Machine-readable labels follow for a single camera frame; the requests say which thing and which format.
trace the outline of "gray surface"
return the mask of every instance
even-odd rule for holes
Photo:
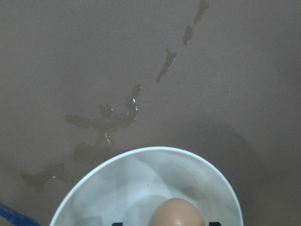
[[[112,133],[110,156],[168,145],[209,160],[230,181],[251,225],[301,221],[301,2],[0,1],[0,202],[49,224],[72,188],[52,179],[37,193],[19,171],[73,159],[97,134],[64,121],[99,118],[99,104],[139,113]],[[193,29],[184,47],[186,27]],[[156,82],[166,59],[176,61]],[[8,226],[0,219],[0,225]]]

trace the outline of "brown egg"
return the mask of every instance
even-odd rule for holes
[[[205,226],[205,223],[202,215],[190,202],[173,198],[156,209],[149,226]]]

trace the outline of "white bowl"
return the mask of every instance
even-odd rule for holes
[[[146,147],[96,167],[65,197],[50,226],[147,226],[166,199],[183,198],[209,221],[243,226],[226,178],[203,158],[172,147]]]

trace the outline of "water puddle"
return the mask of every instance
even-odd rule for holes
[[[209,3],[205,0],[201,0],[198,6],[198,13],[193,19],[193,22],[196,24],[198,21],[201,20],[202,15],[205,13],[205,11],[209,8]]]
[[[192,27],[190,27],[189,25],[186,27],[185,33],[184,33],[184,37],[183,37],[183,45],[186,46],[187,43],[191,40],[192,38]]]
[[[110,105],[99,105],[100,118],[89,119],[78,115],[67,115],[65,121],[69,124],[76,125],[81,128],[92,128],[98,138],[94,144],[80,143],[73,153],[73,158],[79,162],[92,164],[96,158],[101,158],[103,161],[109,158],[109,149],[114,145],[114,140],[110,137],[112,132],[116,132],[120,128],[126,128],[135,121],[138,114],[136,98],[141,90],[140,85],[133,87],[132,93],[125,104],[128,113],[113,114],[113,109]]]
[[[50,179],[57,178],[69,185],[74,182],[73,175],[68,171],[63,164],[55,166],[47,166],[44,170],[37,174],[28,174],[23,170],[20,171],[20,175],[29,187],[33,186],[38,193],[41,193],[44,188],[44,184]]]
[[[173,62],[175,61],[175,59],[177,57],[177,53],[172,53],[172,52],[169,52],[168,50],[166,50],[166,52],[167,52],[166,60],[163,65],[163,68],[161,69],[160,73],[158,74],[158,76],[156,78],[156,82],[161,81],[162,76],[166,74],[166,72],[168,71],[168,68],[173,64]]]

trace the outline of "bowl rim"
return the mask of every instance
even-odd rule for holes
[[[103,163],[101,163],[100,165],[98,165],[97,167],[95,167],[93,170],[91,170],[89,173],[87,173],[69,192],[68,194],[64,197],[63,201],[60,203],[59,207],[57,208],[57,210],[55,211],[55,214],[50,222],[49,226],[54,226],[55,221],[57,220],[59,214],[61,213],[63,207],[65,206],[65,204],[68,202],[68,200],[71,198],[71,196],[75,193],[75,191],[83,184],[85,183],[90,177],[92,177],[97,171],[99,171],[100,169],[104,168],[105,166],[111,164],[112,162],[118,160],[118,159],[122,159],[126,156],[129,155],[133,155],[136,153],[142,153],[142,152],[149,152],[149,151],[156,151],[156,150],[162,150],[162,151],[170,151],[170,152],[177,152],[177,153],[182,153],[185,155],[189,155],[190,157],[199,159],[200,161],[202,161],[203,163],[207,164],[210,168],[212,168],[220,177],[221,179],[226,183],[228,189],[230,190],[234,200],[235,200],[235,204],[238,208],[239,211],[239,220],[240,220],[240,225],[243,226],[243,217],[242,217],[242,211],[241,211],[241,207],[239,205],[239,201],[236,197],[236,194],[232,188],[232,186],[230,185],[230,183],[228,182],[228,180],[226,179],[226,177],[214,166],[212,165],[210,162],[208,162],[207,160],[205,160],[204,158],[200,157],[197,154],[194,154],[192,152],[180,149],[180,148],[175,148],[175,147],[169,147],[169,146],[148,146],[148,147],[141,147],[141,148],[137,148],[137,149],[133,149],[131,151],[127,151],[121,154],[118,154],[106,161],[104,161]]]

